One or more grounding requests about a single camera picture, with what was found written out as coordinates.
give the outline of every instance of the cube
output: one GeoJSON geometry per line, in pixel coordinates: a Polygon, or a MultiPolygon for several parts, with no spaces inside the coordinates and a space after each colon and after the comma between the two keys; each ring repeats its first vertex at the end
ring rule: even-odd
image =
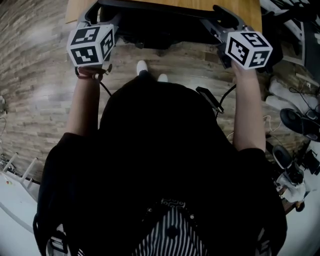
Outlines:
{"type": "Polygon", "coordinates": [[[246,70],[264,67],[272,50],[272,46],[260,32],[228,33],[225,53],[246,70]]]}
{"type": "Polygon", "coordinates": [[[115,46],[114,25],[77,28],[70,32],[66,49],[75,67],[101,65],[115,46]]]}

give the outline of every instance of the wooden floor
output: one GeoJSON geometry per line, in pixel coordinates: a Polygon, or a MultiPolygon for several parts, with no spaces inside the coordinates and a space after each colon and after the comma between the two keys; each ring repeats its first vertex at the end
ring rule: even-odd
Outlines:
{"type": "MultiPolygon", "coordinates": [[[[36,181],[41,180],[49,151],[64,133],[76,83],[66,51],[69,31],[75,24],[65,25],[66,7],[67,0],[4,0],[0,4],[0,94],[8,111],[0,139],[8,158],[18,152],[14,164],[19,172],[33,158],[39,159],[30,174],[36,181]]],[[[184,42],[162,51],[137,49],[119,42],[110,60],[113,70],[103,82],[111,93],[135,77],[139,60],[147,61],[153,75],[165,73],[170,82],[190,88],[206,87],[218,100],[233,85],[232,71],[224,70],[216,48],[210,45],[184,42]]],[[[300,68],[282,62],[275,74],[287,85],[298,87],[302,82],[295,77],[296,69],[300,68]]],[[[269,76],[259,75],[259,81],[264,97],[269,76]]],[[[108,98],[102,89],[100,115],[108,98]]],[[[234,125],[235,92],[228,95],[223,107],[225,114],[219,116],[218,123],[229,135],[234,125]]],[[[279,125],[277,110],[263,104],[263,113],[271,116],[272,129],[279,125]]],[[[3,127],[0,120],[0,131],[3,127]]],[[[265,123],[265,130],[269,131],[269,122],[265,123]]],[[[304,140],[283,125],[271,134],[291,153],[304,140]]]]}

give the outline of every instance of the wooden table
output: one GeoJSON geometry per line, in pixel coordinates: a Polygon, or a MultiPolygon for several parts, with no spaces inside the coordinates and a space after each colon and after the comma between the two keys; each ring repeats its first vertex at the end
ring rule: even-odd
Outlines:
{"type": "MultiPolygon", "coordinates": [[[[204,11],[212,11],[213,5],[225,7],[238,15],[244,22],[253,27],[254,30],[262,32],[262,19],[259,0],[136,0],[139,2],[148,2],[192,8],[204,11]]],[[[74,22],[79,15],[96,0],[69,0],[66,9],[65,23],[74,22]]]]}

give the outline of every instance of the black and white striped cloth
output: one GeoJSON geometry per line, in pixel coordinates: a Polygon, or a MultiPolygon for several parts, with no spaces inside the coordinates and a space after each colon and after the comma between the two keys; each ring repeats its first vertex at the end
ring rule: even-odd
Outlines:
{"type": "Polygon", "coordinates": [[[207,256],[208,251],[178,207],[169,208],[132,256],[207,256]]]}

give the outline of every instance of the sneaker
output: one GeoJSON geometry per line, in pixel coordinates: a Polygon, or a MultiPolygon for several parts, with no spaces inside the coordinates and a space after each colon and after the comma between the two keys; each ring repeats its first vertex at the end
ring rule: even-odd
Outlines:
{"type": "Polygon", "coordinates": [[[143,70],[148,71],[147,63],[144,60],[140,60],[136,65],[136,74],[139,76],[143,70]]]}
{"type": "Polygon", "coordinates": [[[158,82],[165,82],[167,83],[168,82],[168,76],[166,74],[161,74],[159,75],[158,77],[158,82]]]}

